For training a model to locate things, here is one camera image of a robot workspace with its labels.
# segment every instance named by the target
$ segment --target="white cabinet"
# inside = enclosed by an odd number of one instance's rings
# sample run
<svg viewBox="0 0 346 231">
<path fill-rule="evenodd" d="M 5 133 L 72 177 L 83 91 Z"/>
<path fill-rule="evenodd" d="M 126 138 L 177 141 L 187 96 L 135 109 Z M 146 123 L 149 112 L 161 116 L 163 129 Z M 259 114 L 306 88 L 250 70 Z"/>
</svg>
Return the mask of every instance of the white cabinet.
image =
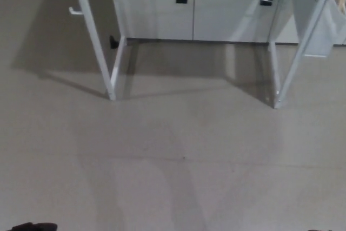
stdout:
<svg viewBox="0 0 346 231">
<path fill-rule="evenodd" d="M 276 2 L 260 0 L 118 0 L 126 37 L 267 42 Z"/>
<path fill-rule="evenodd" d="M 128 38 L 192 40 L 194 0 L 118 0 Z"/>
<path fill-rule="evenodd" d="M 260 0 L 195 0 L 194 39 L 267 42 L 276 10 Z"/>
</svg>

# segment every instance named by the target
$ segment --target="white metal frame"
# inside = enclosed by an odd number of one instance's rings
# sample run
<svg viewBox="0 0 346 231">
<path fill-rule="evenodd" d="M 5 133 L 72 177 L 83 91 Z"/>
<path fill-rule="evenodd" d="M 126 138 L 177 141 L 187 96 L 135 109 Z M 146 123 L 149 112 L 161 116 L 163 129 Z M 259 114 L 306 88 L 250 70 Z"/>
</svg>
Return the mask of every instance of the white metal frame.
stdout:
<svg viewBox="0 0 346 231">
<path fill-rule="evenodd" d="M 284 0 L 279 0 L 277 12 L 274 17 L 274 24 L 272 27 L 272 31 L 269 36 L 269 51 L 271 53 L 271 64 L 272 64 L 272 75 L 273 75 L 273 82 L 274 82 L 274 108 L 280 108 L 283 104 L 283 101 L 285 100 L 287 96 L 287 92 L 292 84 L 294 75 L 297 71 L 297 68 L 302 60 L 303 57 L 309 56 L 305 53 L 307 46 L 309 44 L 309 41 L 312 37 L 312 34 L 314 33 L 314 28 L 318 22 L 318 19 L 321 16 L 321 12 L 323 10 L 324 4 L 326 0 L 315 0 L 316 4 L 315 7 L 311 13 L 310 19 L 308 21 L 308 24 L 305 28 L 305 32 L 303 34 L 303 37 L 298 45 L 298 49 L 295 53 L 295 56 L 293 58 L 293 61 L 291 63 L 291 66 L 289 68 L 288 74 L 285 77 L 283 84 L 281 83 L 280 79 L 280 68 L 278 63 L 278 57 L 277 57 L 277 50 L 276 50 L 276 41 L 274 39 L 274 33 L 275 33 L 275 27 L 278 23 L 278 18 L 280 15 L 280 11 L 282 10 L 281 7 L 284 3 Z"/>
<path fill-rule="evenodd" d="M 121 39 L 116 55 L 116 60 L 114 67 L 112 69 L 111 74 L 109 74 L 104 52 L 101 47 L 101 43 L 99 40 L 99 36 L 97 33 L 96 25 L 94 22 L 94 18 L 92 15 L 92 11 L 90 8 L 90 4 L 88 0 L 79 0 L 79 4 L 81 6 L 82 11 L 75 11 L 72 8 L 70 8 L 70 12 L 73 15 L 84 15 L 84 19 L 86 22 L 86 25 L 89 30 L 89 34 L 92 40 L 92 44 L 94 46 L 94 50 L 96 53 L 97 61 L 103 76 L 103 80 L 109 95 L 109 98 L 111 100 L 115 100 L 118 95 L 116 95 L 116 87 L 118 82 L 118 76 L 119 76 L 119 69 L 120 65 L 123 60 L 124 50 L 127 45 L 127 36 L 125 34 L 124 30 L 124 19 L 122 18 L 122 13 L 119 8 L 119 0 L 113 0 L 115 12 L 117 16 L 118 26 L 121 33 Z M 294 75 L 296 73 L 296 70 L 298 68 L 298 65 L 302 58 L 305 56 L 305 50 L 309 44 L 309 40 L 311 39 L 314 27 L 316 23 L 318 22 L 318 18 L 320 17 L 320 14 L 322 12 L 323 6 L 325 4 L 326 0 L 316 0 L 315 7 L 313 9 L 313 12 L 311 14 L 311 17 L 309 19 L 309 22 L 307 24 L 307 27 L 305 28 L 304 35 L 301 39 L 301 42 L 298 46 L 297 52 L 295 54 L 295 57 L 292 61 L 292 64 L 290 66 L 289 72 L 283 81 L 281 82 L 280 79 L 280 69 L 279 69 L 279 63 L 278 63 L 278 57 L 277 57 L 277 50 L 276 50 L 276 40 L 274 39 L 274 32 L 276 31 L 276 25 L 279 20 L 280 11 L 282 9 L 282 6 L 284 5 L 285 0 L 278 0 L 278 6 L 274 15 L 274 20 L 271 26 L 271 32 L 269 35 L 269 51 L 271 53 L 271 65 L 272 65 L 272 77 L 274 82 L 274 95 L 275 95 L 275 101 L 274 101 L 274 107 L 279 108 L 282 105 L 282 101 L 285 99 L 288 89 L 292 83 L 292 80 L 294 78 Z"/>
</svg>

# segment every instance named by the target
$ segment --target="white hook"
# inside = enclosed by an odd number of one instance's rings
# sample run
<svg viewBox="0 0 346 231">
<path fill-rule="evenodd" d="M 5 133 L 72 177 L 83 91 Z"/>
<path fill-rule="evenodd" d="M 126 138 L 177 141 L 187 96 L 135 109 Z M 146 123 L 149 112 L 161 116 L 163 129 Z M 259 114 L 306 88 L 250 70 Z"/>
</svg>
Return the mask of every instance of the white hook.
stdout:
<svg viewBox="0 0 346 231">
<path fill-rule="evenodd" d="M 69 8 L 70 14 L 74 16 L 82 16 L 83 12 L 81 11 L 75 11 L 73 7 L 70 6 Z"/>
</svg>

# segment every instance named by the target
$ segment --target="floor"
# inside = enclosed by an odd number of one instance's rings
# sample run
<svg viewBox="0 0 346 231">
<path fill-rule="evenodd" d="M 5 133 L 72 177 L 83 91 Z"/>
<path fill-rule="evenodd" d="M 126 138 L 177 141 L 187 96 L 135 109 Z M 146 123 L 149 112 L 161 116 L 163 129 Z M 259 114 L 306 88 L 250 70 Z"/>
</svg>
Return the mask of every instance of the floor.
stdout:
<svg viewBox="0 0 346 231">
<path fill-rule="evenodd" d="M 265 47 L 134 43 L 110 102 L 76 0 L 0 6 L 0 230 L 345 230 L 346 48 L 273 110 Z"/>
</svg>

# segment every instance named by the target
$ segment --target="cabinet door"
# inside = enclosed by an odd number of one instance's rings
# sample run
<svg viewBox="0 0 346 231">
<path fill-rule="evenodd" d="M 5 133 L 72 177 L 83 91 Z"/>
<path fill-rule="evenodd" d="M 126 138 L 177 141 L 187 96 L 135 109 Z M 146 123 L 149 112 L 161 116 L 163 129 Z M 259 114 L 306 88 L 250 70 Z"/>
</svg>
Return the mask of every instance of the cabinet door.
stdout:
<svg viewBox="0 0 346 231">
<path fill-rule="evenodd" d="M 119 0 L 125 36 L 147 39 L 192 39 L 194 0 Z"/>
<path fill-rule="evenodd" d="M 260 0 L 195 0 L 194 39 L 267 42 L 276 10 Z"/>
</svg>

